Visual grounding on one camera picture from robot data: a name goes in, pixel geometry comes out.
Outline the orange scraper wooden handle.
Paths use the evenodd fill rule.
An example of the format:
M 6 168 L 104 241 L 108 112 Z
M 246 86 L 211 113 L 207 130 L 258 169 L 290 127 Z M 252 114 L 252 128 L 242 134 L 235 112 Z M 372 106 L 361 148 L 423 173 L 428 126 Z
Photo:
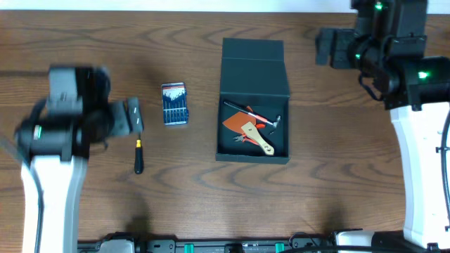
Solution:
M 267 124 L 271 125 L 271 123 L 263 116 L 255 114 L 250 106 L 229 117 L 222 124 L 227 129 L 237 133 L 237 136 L 233 137 L 235 142 L 248 142 L 260 147 L 265 155 L 274 155 L 274 148 L 259 133 L 260 129 L 265 128 Z

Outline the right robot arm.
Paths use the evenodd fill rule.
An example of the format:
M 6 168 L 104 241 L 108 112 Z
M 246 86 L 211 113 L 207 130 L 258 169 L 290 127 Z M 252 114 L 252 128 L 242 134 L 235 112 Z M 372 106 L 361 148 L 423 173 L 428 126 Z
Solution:
M 449 59 L 427 57 L 426 1 L 353 1 L 353 29 L 323 28 L 316 63 L 370 77 L 367 93 L 390 113 L 406 189 L 403 235 L 341 231 L 304 252 L 443 252 L 449 248 Z

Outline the blue precision screwdriver set case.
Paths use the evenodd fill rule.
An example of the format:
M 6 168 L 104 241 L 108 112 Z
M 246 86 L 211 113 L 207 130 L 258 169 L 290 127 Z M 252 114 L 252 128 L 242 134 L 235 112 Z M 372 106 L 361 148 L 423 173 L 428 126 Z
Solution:
M 163 84 L 162 111 L 165 126 L 188 123 L 187 90 L 184 82 Z

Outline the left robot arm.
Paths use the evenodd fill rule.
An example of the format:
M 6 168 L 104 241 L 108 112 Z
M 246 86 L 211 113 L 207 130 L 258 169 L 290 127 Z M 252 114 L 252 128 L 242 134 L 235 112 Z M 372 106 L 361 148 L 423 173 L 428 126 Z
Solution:
M 144 130 L 136 97 L 110 102 L 104 67 L 52 65 L 49 94 L 15 130 L 25 193 L 23 252 L 76 252 L 90 147 Z

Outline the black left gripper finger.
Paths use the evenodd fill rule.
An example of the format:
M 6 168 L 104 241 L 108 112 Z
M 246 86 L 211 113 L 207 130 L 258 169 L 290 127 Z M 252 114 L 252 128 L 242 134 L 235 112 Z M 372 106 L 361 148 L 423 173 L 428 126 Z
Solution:
M 129 113 L 126 101 L 117 101 L 110 104 L 113 125 L 110 130 L 111 137 L 128 136 L 131 134 Z
M 140 134 L 143 132 L 143 119 L 139 100 L 137 97 L 127 99 L 127 111 L 129 115 L 130 132 Z

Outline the black gift box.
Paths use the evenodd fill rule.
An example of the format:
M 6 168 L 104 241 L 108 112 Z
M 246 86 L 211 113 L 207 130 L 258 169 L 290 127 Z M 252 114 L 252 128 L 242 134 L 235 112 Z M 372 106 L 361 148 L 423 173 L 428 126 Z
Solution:
M 225 38 L 222 44 L 216 160 L 287 164 L 290 160 L 290 88 L 284 62 L 283 42 L 263 39 Z M 250 109 L 267 122 L 259 130 L 274 148 L 266 155 L 259 145 L 237 141 L 241 125 L 233 131 L 224 122 L 242 109 Z

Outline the small hammer red black handle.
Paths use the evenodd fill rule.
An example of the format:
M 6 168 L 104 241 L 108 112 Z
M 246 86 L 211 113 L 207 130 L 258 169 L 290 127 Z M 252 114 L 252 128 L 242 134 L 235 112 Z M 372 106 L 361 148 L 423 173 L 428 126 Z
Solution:
M 269 119 L 253 112 L 250 107 L 243 108 L 227 100 L 224 101 L 224 105 L 235 109 L 236 113 L 230 116 L 228 119 L 224 120 L 222 124 L 229 130 L 232 130 L 239 134 L 243 134 L 243 130 L 241 129 L 241 127 L 248 122 L 252 123 L 253 125 L 262 123 L 265 125 L 269 125 L 273 129 L 275 129 L 281 121 L 280 115 L 278 115 L 274 121 L 270 121 Z

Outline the black yellow screwdriver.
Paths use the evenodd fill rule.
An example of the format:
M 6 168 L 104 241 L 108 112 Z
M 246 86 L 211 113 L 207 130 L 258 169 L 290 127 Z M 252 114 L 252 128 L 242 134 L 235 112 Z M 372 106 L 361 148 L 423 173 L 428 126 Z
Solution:
M 138 135 L 135 147 L 134 172 L 135 174 L 142 174 L 144 169 L 143 148 L 141 142 L 141 135 Z

